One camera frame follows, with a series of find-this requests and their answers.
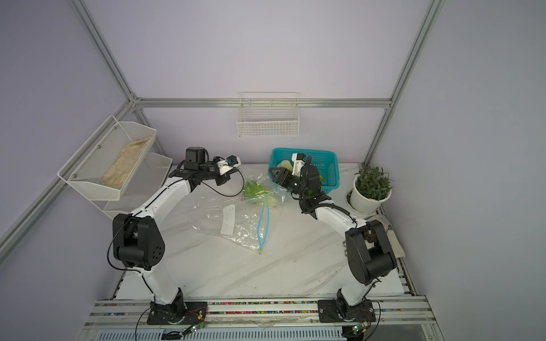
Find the clear zip-top bag blue seal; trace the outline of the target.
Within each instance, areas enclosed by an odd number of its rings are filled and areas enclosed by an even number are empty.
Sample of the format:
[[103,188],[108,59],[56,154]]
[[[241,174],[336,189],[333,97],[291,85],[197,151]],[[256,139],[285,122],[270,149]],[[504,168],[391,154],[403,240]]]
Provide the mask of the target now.
[[271,208],[247,203],[242,197],[199,204],[191,213],[192,227],[223,237],[262,254],[270,229]]

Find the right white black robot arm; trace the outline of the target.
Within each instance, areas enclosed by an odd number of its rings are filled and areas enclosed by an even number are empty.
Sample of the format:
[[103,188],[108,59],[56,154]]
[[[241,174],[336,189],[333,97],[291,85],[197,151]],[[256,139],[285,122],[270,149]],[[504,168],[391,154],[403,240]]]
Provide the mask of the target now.
[[383,224],[351,215],[321,189],[319,171],[311,156],[295,153],[292,169],[271,167],[272,181],[295,194],[301,213],[322,221],[345,237],[346,257],[352,277],[334,299],[320,300],[322,323],[374,322],[373,303],[366,298],[375,284],[396,267],[395,253]]

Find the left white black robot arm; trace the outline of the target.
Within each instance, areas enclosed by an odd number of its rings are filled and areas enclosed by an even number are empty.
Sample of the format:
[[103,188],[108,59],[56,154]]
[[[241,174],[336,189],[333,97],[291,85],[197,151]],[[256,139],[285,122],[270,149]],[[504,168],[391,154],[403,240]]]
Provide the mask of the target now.
[[165,183],[144,204],[129,214],[119,213],[112,220],[113,238],[109,246],[125,271],[135,272],[151,294],[150,313],[168,323],[176,323],[188,314],[182,289],[172,280],[162,258],[166,252],[160,224],[197,186],[208,180],[221,186],[239,171],[237,156],[211,158],[203,147],[189,147],[186,157]]

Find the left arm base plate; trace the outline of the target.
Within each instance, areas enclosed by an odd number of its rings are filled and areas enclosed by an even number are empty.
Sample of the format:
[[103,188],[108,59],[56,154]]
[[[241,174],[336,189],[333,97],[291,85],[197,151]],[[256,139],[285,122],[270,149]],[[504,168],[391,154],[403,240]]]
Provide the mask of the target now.
[[192,325],[203,320],[208,304],[205,301],[187,302],[182,305],[151,303],[147,325]]

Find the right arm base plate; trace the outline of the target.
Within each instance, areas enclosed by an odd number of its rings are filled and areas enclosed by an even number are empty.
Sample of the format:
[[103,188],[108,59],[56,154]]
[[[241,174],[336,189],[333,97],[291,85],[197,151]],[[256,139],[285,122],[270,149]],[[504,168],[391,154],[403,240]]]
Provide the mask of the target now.
[[342,300],[319,300],[318,317],[321,323],[375,322],[375,311],[371,300],[365,299],[356,305],[347,305]]

